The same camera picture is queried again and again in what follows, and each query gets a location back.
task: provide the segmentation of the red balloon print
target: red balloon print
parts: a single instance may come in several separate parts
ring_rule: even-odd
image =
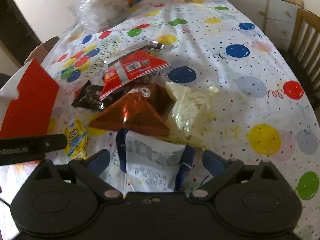
[[[283,85],[284,94],[293,100],[299,100],[303,96],[303,88],[297,81],[288,81]]]
[[[164,3],[159,3],[159,4],[155,4],[154,7],[162,7],[162,6],[165,6]]]
[[[61,61],[64,60],[67,56],[68,56],[68,54],[62,55],[57,61],[58,61],[58,62],[61,62]]]
[[[99,38],[104,39],[104,38],[108,37],[111,34],[111,32],[112,31],[105,31],[105,32],[101,33]]]
[[[79,59],[76,63],[75,63],[75,67],[80,67],[82,66],[83,64],[85,64],[88,60],[89,60],[90,57],[88,56],[84,56],[82,57],[81,59]]]
[[[77,54],[74,54],[71,58],[80,58],[82,54],[83,54],[83,51],[80,51]]]
[[[137,27],[134,27],[134,29],[143,29],[143,28],[147,28],[149,26],[150,26],[149,23],[144,23],[144,24],[141,24],[141,25],[139,25]]]

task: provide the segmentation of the wooden chair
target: wooden chair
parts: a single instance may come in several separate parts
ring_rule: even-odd
[[[289,51],[279,50],[316,109],[320,105],[320,17],[299,9]]]
[[[60,38],[56,36],[47,40],[45,43],[40,44],[30,53],[24,63],[26,64],[28,61],[34,58],[41,64],[45,57],[48,55],[49,51],[59,41],[59,39]]]

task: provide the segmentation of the cabinet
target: cabinet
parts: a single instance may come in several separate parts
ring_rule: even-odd
[[[228,0],[240,12],[263,29],[268,0]]]
[[[279,48],[288,50],[302,0],[228,0]]]

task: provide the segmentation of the screw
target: screw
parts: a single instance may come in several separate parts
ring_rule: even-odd
[[[150,200],[150,199],[144,199],[144,200],[143,200],[143,203],[145,203],[145,204],[151,204],[151,200]]]
[[[196,189],[195,191],[192,192],[192,194],[194,197],[202,198],[202,197],[206,197],[209,193],[203,189]]]
[[[160,198],[158,198],[158,197],[155,197],[155,198],[153,198],[153,199],[152,199],[152,201],[153,201],[153,202],[160,202],[160,201],[161,201],[161,199],[160,199]]]
[[[108,198],[116,198],[120,196],[120,192],[114,189],[107,190],[104,195]]]

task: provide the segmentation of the snack pile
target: snack pile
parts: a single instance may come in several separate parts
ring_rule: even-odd
[[[89,131],[117,132],[119,166],[133,191],[170,192],[182,188],[195,157],[207,149],[206,125],[213,87],[203,93],[177,83],[150,83],[144,76],[170,65],[154,57],[164,46],[143,41],[108,58],[104,86],[88,81],[72,106],[98,114]],[[65,129],[71,158],[86,158],[87,131],[79,119]]]

